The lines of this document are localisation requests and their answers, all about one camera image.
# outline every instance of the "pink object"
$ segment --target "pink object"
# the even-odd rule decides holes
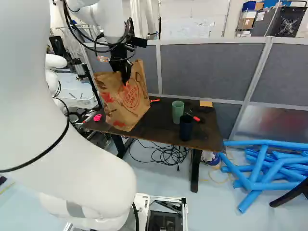
[[[102,114],[97,114],[95,117],[94,117],[94,121],[95,122],[98,122],[98,121],[100,121],[101,120],[101,117],[102,117]]]

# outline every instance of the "gray fabric panel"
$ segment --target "gray fabric panel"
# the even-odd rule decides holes
[[[308,46],[273,44],[253,102],[308,106]]]
[[[213,106],[216,110],[217,123],[222,137],[228,139],[241,109],[241,105],[213,103]]]
[[[85,215],[84,215],[84,213],[82,211],[82,206],[80,206],[78,204],[75,204],[73,202],[67,201],[66,202],[66,208],[67,208],[68,214],[71,217],[74,217],[74,218],[85,218]]]
[[[98,47],[100,51],[106,50],[106,47]],[[93,68],[93,72],[105,72],[105,71],[112,71],[111,66],[109,63],[101,63],[99,62],[93,51],[86,49],[89,61]],[[102,56],[110,57],[110,53],[100,53]],[[156,62],[156,46],[148,46],[147,48],[137,48],[136,54],[131,61],[136,59],[142,59],[144,63],[144,71],[145,71],[145,78],[146,78],[146,85],[148,87],[149,93],[158,93],[158,78],[157,78],[157,62]]]
[[[244,100],[263,47],[263,43],[163,45],[163,93]]]

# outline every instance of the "black chair leg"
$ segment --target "black chair leg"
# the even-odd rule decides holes
[[[308,187],[307,187],[306,190],[303,192],[303,194],[304,194],[305,197],[308,199]]]
[[[287,192],[285,195],[279,197],[278,199],[270,202],[270,206],[275,208],[280,205],[283,205],[287,203],[288,201],[291,201],[292,199],[296,198],[300,194],[304,194],[306,196],[308,190],[308,178],[306,178],[303,182],[301,182],[299,185],[297,185],[295,188],[293,188],[291,191]]]

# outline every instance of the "blue foam tube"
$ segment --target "blue foam tube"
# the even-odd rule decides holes
[[[256,161],[256,158],[255,157],[252,157],[252,156],[246,156],[246,158],[249,160],[249,161]],[[267,162],[267,161],[264,161],[263,162],[263,165],[267,168],[271,168],[272,165],[273,165],[273,162]],[[282,174],[284,175],[287,175],[293,179],[295,179],[296,181],[303,181],[304,179],[306,179],[305,176],[301,175],[300,173],[298,173],[298,171],[295,171],[295,170],[290,170],[290,169],[286,169],[284,167],[280,168],[279,170]]]
[[[250,156],[254,156],[254,157],[256,157],[256,153],[254,153],[254,152],[250,152],[250,151],[247,151],[246,152],[246,155],[250,155]],[[272,159],[271,157],[265,157],[265,160],[266,161],[269,161],[269,162],[274,162],[274,161],[276,161],[276,160],[274,160],[274,159]],[[300,174],[307,174],[307,172],[306,171],[308,171],[308,166],[307,165],[301,165],[301,164],[286,164],[285,166],[284,166],[284,168],[287,168],[287,169],[294,169],[294,170],[297,170],[298,171],[298,173],[300,173]]]
[[[245,153],[246,155],[251,155],[251,156],[254,156],[254,157],[257,157],[258,156],[258,153],[257,152],[253,152],[253,151],[250,151],[248,149],[245,150]],[[269,162],[275,162],[276,160],[272,157],[269,157],[269,156],[265,156],[264,158],[265,160],[269,161]]]
[[[282,166],[286,163],[292,164],[292,163],[304,163],[308,160],[308,157],[301,157],[301,158],[286,158],[286,159],[279,159],[277,160],[272,167],[269,169],[267,174],[262,178],[261,183],[268,183],[271,181],[273,176],[278,172],[278,170],[282,170]],[[250,207],[250,205],[257,199],[257,197],[262,193],[260,190],[253,190],[251,191],[245,199],[242,200],[242,202],[238,205],[238,209],[244,213],[247,208]]]
[[[241,212],[244,213],[246,212],[246,210],[250,207],[250,205],[257,199],[258,196],[260,196],[260,194],[262,193],[262,191],[251,191],[246,197],[245,199],[243,199],[240,204],[237,206],[237,209]]]
[[[277,152],[277,151],[273,151],[273,155],[274,155],[277,159],[280,159],[280,158],[298,158],[298,157],[301,157],[301,155],[298,155],[298,154],[287,154],[287,153],[280,153],[280,152]]]
[[[260,149],[259,154],[257,156],[255,168],[252,170],[251,175],[249,177],[250,182],[256,182],[256,180],[257,180],[257,178],[260,174],[267,149],[268,149],[267,145],[261,146],[261,149]]]
[[[242,185],[249,190],[250,189],[250,182],[246,178],[246,176],[239,171],[238,168],[225,156],[224,153],[218,153],[222,161],[228,166],[228,168],[232,171],[233,174],[235,174],[238,179],[241,181]]]
[[[262,180],[262,178],[263,178],[263,175],[259,175],[258,178],[257,178],[257,182],[260,182]],[[282,180],[282,179],[287,179],[288,181],[292,181],[292,183],[299,183],[299,181],[296,181],[296,180],[294,180],[292,178],[288,178],[286,175],[284,175],[282,173],[276,173],[272,180]],[[287,189],[290,189],[290,188],[292,189],[292,188],[295,187],[294,185],[295,184],[291,184],[290,186],[287,185],[287,186],[285,186],[286,188],[284,190],[287,190]],[[239,180],[235,180],[233,182],[233,188],[236,189],[236,188],[241,188],[241,187],[242,187],[242,184],[241,184],[241,182]],[[276,186],[277,188],[275,188],[275,186],[274,186],[274,188],[270,188],[270,187],[271,186],[267,186],[266,185],[262,190],[281,190],[281,188],[279,188],[281,186],[278,186],[278,185]],[[254,184],[251,185],[251,189],[252,190],[261,190],[259,185],[254,187]]]
[[[254,169],[254,165],[241,165],[241,166],[235,166],[236,168],[238,168],[241,172],[251,172]],[[220,169],[222,172],[227,173],[227,172],[231,172],[228,168],[228,166],[223,166]]]
[[[263,175],[262,174],[259,174],[258,178],[257,178],[257,182],[261,181],[263,178]],[[241,188],[242,187],[242,183],[239,181],[239,180],[235,180],[233,182],[233,188]]]
[[[254,183],[251,185],[252,190],[291,190],[295,188],[300,181],[282,182],[282,183]]]
[[[257,153],[249,151],[249,150],[245,150],[246,155],[250,155],[250,156],[254,156],[257,157]],[[269,162],[275,162],[276,160],[269,157],[269,156],[265,156],[265,160],[269,161]],[[300,165],[300,164],[287,164],[285,165],[285,168],[290,168],[290,169],[297,169],[297,170],[307,170],[308,171],[308,165]]]
[[[271,141],[271,140],[252,140],[252,141],[224,141],[225,146],[247,146],[247,145],[268,145],[278,146],[289,149],[308,150],[307,143],[292,143],[284,141]]]

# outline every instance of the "dark wooden table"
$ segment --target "dark wooden table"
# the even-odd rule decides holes
[[[152,103],[151,108],[130,132],[118,130],[105,123],[104,119],[99,122],[94,122],[91,119],[83,127],[111,134],[120,158],[123,158],[129,146],[129,143],[123,143],[121,136],[192,148],[191,191],[196,193],[198,192],[199,164],[202,150],[224,151],[223,139],[217,126],[215,109],[200,107],[197,100],[163,97],[150,97],[150,100],[158,98],[161,99],[160,102]],[[194,121],[190,141],[180,140],[180,126],[172,121],[171,104],[175,100],[181,100],[185,103],[184,111],[190,109],[194,116],[205,119],[203,124]],[[98,111],[97,114],[104,115],[103,109]]]

